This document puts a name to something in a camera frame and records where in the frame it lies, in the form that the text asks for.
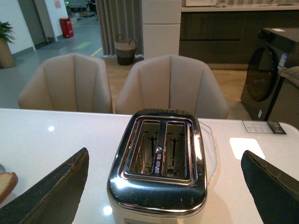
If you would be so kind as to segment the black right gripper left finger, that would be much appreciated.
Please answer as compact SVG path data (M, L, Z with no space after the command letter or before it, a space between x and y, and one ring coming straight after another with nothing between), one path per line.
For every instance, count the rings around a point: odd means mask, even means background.
M2 224L71 224L88 176L89 153L80 149L0 209Z

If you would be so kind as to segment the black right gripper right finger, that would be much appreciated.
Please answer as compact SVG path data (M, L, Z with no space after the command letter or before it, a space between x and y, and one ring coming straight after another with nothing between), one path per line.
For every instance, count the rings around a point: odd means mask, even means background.
M299 222L299 181L246 150L241 159L246 185L265 224Z

